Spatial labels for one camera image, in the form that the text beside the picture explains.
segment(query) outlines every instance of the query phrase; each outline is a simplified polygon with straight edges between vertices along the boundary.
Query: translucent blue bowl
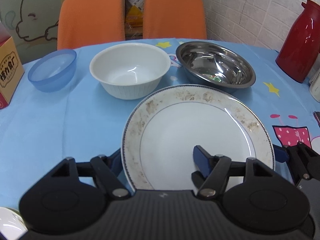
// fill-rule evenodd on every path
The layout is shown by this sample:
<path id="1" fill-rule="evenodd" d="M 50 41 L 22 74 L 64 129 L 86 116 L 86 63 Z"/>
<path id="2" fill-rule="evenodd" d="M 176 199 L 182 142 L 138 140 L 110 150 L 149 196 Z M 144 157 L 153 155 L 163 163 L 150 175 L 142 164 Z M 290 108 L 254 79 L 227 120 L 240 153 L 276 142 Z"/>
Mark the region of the translucent blue bowl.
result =
<path id="1" fill-rule="evenodd" d="M 77 53 L 72 49 L 57 50 L 38 60 L 29 70 L 28 79 L 42 92 L 55 92 L 65 87 L 76 71 Z"/>

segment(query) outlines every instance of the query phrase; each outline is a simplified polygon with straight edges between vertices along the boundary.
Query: table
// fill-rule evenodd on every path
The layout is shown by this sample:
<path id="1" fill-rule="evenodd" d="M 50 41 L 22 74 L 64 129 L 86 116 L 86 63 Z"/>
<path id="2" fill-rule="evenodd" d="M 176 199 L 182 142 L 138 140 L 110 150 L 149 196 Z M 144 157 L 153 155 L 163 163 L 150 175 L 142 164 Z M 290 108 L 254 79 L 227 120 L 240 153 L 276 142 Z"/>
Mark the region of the table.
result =
<path id="1" fill-rule="evenodd" d="M 186 41 L 190 40 L 138 41 L 162 48 L 172 59 L 157 89 L 189 83 L 175 57 L 176 48 Z M 304 139 L 320 152 L 320 128 L 313 117 L 314 111 L 320 111 L 320 104 L 310 95 L 306 82 L 295 82 L 277 66 L 277 52 L 212 42 L 240 54 L 254 68 L 255 84 L 233 95 L 259 117 L 272 143 L 295 145 Z M 119 43 L 76 49 L 75 76 L 55 93 L 36 90 L 27 78 L 35 61 L 24 65 L 26 73 L 10 105 L 0 110 L 0 206 L 17 208 L 23 193 L 67 156 L 85 162 L 99 154 L 109 156 L 120 147 L 127 118 L 140 99 L 113 98 L 89 72 L 89 63 L 98 52 Z M 285 164 L 276 163 L 276 170 L 289 177 Z"/>

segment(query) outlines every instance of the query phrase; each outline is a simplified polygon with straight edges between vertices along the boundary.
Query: white brick wall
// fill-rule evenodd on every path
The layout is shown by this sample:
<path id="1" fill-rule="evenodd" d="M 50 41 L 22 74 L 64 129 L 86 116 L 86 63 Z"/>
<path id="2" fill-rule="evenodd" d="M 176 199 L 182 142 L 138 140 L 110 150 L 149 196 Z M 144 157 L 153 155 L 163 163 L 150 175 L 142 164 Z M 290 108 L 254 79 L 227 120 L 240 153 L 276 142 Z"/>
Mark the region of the white brick wall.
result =
<path id="1" fill-rule="evenodd" d="M 203 0 L 208 39 L 280 50 L 307 0 Z M 319 68 L 314 66 L 312 73 Z"/>

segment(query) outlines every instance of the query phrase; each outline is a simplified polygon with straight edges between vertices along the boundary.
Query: wall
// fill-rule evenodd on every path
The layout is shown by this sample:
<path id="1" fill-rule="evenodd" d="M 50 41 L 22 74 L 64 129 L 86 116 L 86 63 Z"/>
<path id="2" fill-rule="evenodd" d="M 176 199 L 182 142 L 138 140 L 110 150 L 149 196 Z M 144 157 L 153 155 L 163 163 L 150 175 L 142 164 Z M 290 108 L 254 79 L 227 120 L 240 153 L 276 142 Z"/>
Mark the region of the wall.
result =
<path id="1" fill-rule="evenodd" d="M 203 0 L 208 39 L 280 50 L 306 0 Z"/>
<path id="2" fill-rule="evenodd" d="M 12 35 L 23 63 L 57 49 L 60 7 L 61 0 L 0 0 L 1 22 Z"/>

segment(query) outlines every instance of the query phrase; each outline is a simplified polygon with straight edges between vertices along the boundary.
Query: box with chinese text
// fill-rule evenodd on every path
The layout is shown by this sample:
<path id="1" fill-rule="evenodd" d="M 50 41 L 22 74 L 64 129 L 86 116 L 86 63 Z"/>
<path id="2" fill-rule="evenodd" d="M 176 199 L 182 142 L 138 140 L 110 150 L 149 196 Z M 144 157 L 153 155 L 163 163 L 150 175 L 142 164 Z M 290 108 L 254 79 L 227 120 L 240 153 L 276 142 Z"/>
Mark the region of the box with chinese text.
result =
<path id="1" fill-rule="evenodd" d="M 0 23 L 0 109 L 9 105 L 23 73 L 13 38 Z"/>

